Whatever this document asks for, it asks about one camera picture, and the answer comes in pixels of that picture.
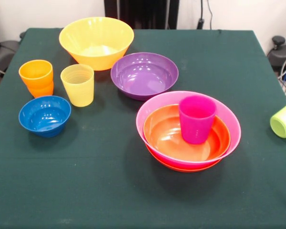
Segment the orange bowl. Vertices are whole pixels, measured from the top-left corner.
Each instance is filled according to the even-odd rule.
[[[170,161],[166,161],[164,162],[161,158],[159,158],[157,156],[157,154],[148,146],[146,145],[148,151],[151,153],[151,155],[157,160],[159,161],[162,165],[172,169],[172,170],[175,170],[175,171],[178,171],[178,172],[181,172],[181,173],[194,173],[194,172],[199,172],[199,171],[203,171],[203,170],[206,170],[210,167],[213,167],[214,165],[216,165],[218,162],[221,161],[221,159],[217,160],[217,161],[214,161],[213,163],[207,165],[207,166],[200,166],[200,167],[196,167],[196,168],[191,168],[191,167],[187,167],[187,166],[183,166],[183,167],[175,167],[174,165],[171,165]]]
[[[59,42],[78,63],[101,71],[112,68],[124,56],[133,38],[133,30],[125,22],[91,17],[67,25],[59,35]]]
[[[223,155],[230,145],[230,133],[224,122],[215,116],[207,140],[198,145],[182,138],[179,106],[161,107],[145,120],[143,132],[146,141],[168,157],[187,162],[212,160]]]

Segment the lime green cup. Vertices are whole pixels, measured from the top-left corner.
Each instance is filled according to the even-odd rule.
[[[286,106],[270,118],[270,126],[276,135],[286,138]]]

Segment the plastic cup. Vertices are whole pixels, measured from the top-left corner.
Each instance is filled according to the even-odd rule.
[[[53,67],[46,60],[32,60],[24,63],[19,75],[34,98],[53,95]]]
[[[179,103],[182,138],[190,144],[201,144],[209,136],[216,112],[215,103],[200,95],[184,98]]]
[[[61,72],[61,81],[74,106],[88,106],[94,96],[94,71],[85,64],[74,64]]]
[[[273,132],[281,138],[286,138],[286,106],[270,118]]]

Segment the table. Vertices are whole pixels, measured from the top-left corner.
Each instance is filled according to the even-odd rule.
[[[215,97],[239,118],[238,148],[199,173],[167,169],[149,154],[135,117],[142,102],[96,72],[95,99],[72,107],[62,134],[44,139],[18,122],[32,99],[18,75],[31,59],[60,72],[75,63],[60,29],[29,29],[0,85],[0,229],[286,228],[286,139],[269,118],[286,98],[252,31],[136,30],[128,53],[172,59],[173,90]]]

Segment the orange cup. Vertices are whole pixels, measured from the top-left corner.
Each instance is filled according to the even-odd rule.
[[[53,95],[53,67],[50,62],[45,60],[26,62],[20,67],[19,75],[34,98]]]

